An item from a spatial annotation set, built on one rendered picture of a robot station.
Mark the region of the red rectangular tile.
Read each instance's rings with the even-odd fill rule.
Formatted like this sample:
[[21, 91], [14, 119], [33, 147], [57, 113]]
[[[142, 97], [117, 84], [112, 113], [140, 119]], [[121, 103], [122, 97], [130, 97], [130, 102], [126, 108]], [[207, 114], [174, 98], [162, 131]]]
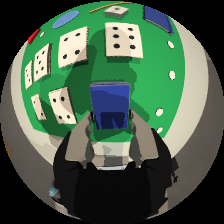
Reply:
[[37, 36], [37, 34], [40, 32], [40, 29], [37, 29], [29, 38], [28, 38], [28, 44], [31, 44], [34, 38]]

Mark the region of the green felt table surface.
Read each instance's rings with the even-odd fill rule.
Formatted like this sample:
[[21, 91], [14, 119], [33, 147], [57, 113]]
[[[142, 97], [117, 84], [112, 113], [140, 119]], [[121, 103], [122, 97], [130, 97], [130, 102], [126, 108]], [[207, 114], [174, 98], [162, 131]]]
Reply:
[[[89, 112], [93, 111], [90, 95], [90, 84], [94, 82], [127, 82], [130, 83], [129, 109], [133, 109], [146, 123], [164, 138], [177, 113], [185, 80], [185, 57], [178, 30], [169, 17], [174, 35], [159, 26], [143, 19], [144, 5], [126, 3], [113, 6], [128, 8], [121, 18], [105, 15], [109, 7], [93, 13], [90, 11], [108, 4], [124, 1], [100, 1], [80, 5], [69, 9], [43, 24], [31, 44], [27, 43], [21, 66], [21, 92], [26, 113], [33, 129], [54, 136], [65, 138]], [[59, 28], [53, 24], [64, 14], [78, 11], [79, 14], [70, 22]], [[143, 58], [108, 57], [106, 56], [105, 23], [128, 23], [138, 25]], [[58, 55], [60, 37], [74, 30], [88, 27], [88, 60], [59, 68]], [[44, 35], [40, 37], [43, 33]], [[170, 41], [174, 48], [167, 44]], [[35, 54], [47, 44], [51, 48], [51, 73], [34, 81]], [[25, 88], [25, 67], [33, 60], [33, 84]], [[175, 78], [169, 78], [169, 71]], [[69, 87], [70, 96], [77, 124], [59, 124], [49, 99], [49, 92]], [[47, 120], [39, 120], [31, 97], [39, 94]], [[161, 108], [163, 113], [156, 115]], [[97, 130], [94, 113], [90, 124], [92, 142], [131, 142], [133, 133], [128, 114], [127, 129]]]

